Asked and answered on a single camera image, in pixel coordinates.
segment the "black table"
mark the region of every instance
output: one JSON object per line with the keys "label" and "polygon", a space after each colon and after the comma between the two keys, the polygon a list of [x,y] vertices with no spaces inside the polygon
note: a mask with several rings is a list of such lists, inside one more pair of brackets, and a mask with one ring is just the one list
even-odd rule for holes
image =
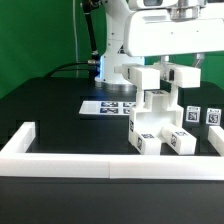
{"label": "black table", "polygon": [[[169,85],[162,83],[169,91]],[[218,156],[207,141],[207,108],[223,109],[211,83],[180,90],[179,104],[200,106],[196,154]],[[0,101],[3,147],[24,121],[35,121],[28,153],[138,154],[128,117],[80,115],[83,100],[134,101],[135,92],[95,88],[87,79],[35,78]],[[175,152],[163,145],[162,154]],[[224,182],[0,177],[0,223],[223,223]]]}

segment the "wire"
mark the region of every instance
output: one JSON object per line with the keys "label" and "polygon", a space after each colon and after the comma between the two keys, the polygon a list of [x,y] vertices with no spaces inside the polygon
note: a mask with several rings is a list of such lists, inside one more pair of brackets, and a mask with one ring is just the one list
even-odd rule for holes
{"label": "wire", "polygon": [[74,27],[74,39],[75,39],[75,58],[79,60],[79,48],[78,48],[78,35],[77,35],[77,23],[76,23],[76,0],[73,0],[73,27]]}
{"label": "wire", "polygon": [[88,65],[88,62],[75,62],[75,63],[68,63],[68,64],[61,65],[61,66],[51,70],[50,72],[48,72],[46,75],[44,75],[44,77],[50,78],[55,72],[58,72],[63,68],[67,68],[67,67],[71,67],[71,66],[75,66],[75,65]]}

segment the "black cable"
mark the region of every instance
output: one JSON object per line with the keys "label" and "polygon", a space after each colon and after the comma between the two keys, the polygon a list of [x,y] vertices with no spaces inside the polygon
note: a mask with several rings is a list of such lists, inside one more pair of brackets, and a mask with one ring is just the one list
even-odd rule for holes
{"label": "black cable", "polygon": [[55,72],[57,72],[63,68],[67,68],[67,67],[71,67],[71,66],[75,66],[75,65],[88,65],[88,62],[75,62],[75,63],[73,62],[73,63],[61,65],[61,66],[53,69],[52,71],[48,72],[46,75],[44,75],[44,77],[50,78]]}
{"label": "black cable", "polygon": [[86,23],[87,23],[87,28],[88,28],[89,38],[90,38],[90,45],[91,45],[91,49],[92,49],[92,57],[93,57],[93,59],[98,60],[99,53],[98,53],[97,46],[96,46],[96,39],[95,39],[91,15],[85,14],[85,18],[86,18]]}

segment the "black surface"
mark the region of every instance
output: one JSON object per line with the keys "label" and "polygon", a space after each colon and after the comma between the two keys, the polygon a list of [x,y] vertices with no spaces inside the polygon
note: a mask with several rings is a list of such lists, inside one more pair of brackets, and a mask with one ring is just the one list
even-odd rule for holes
{"label": "black surface", "polygon": [[[85,79],[31,79],[0,100],[0,144],[23,121],[36,121],[38,138],[30,153],[136,154],[127,142],[127,117],[78,114],[84,99],[134,97],[94,88]],[[217,156],[206,140],[205,116],[208,107],[223,109],[223,99],[224,92],[211,83],[180,90],[184,108],[202,107],[200,125],[184,122],[198,138],[197,155]],[[1,224],[222,224],[223,207],[223,181],[0,177]]]}

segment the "green backdrop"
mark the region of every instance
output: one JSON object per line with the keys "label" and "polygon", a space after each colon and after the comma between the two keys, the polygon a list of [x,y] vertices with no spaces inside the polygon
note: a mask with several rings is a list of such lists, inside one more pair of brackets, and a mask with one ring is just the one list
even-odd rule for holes
{"label": "green backdrop", "polygon": [[[32,77],[76,61],[72,0],[0,0],[0,97]],[[92,13],[100,53],[105,49],[104,10]],[[90,58],[85,19],[76,1],[78,55]],[[147,59],[152,63],[155,58]],[[176,56],[176,63],[191,65],[191,55]],[[224,88],[224,53],[209,53],[202,80]]]}

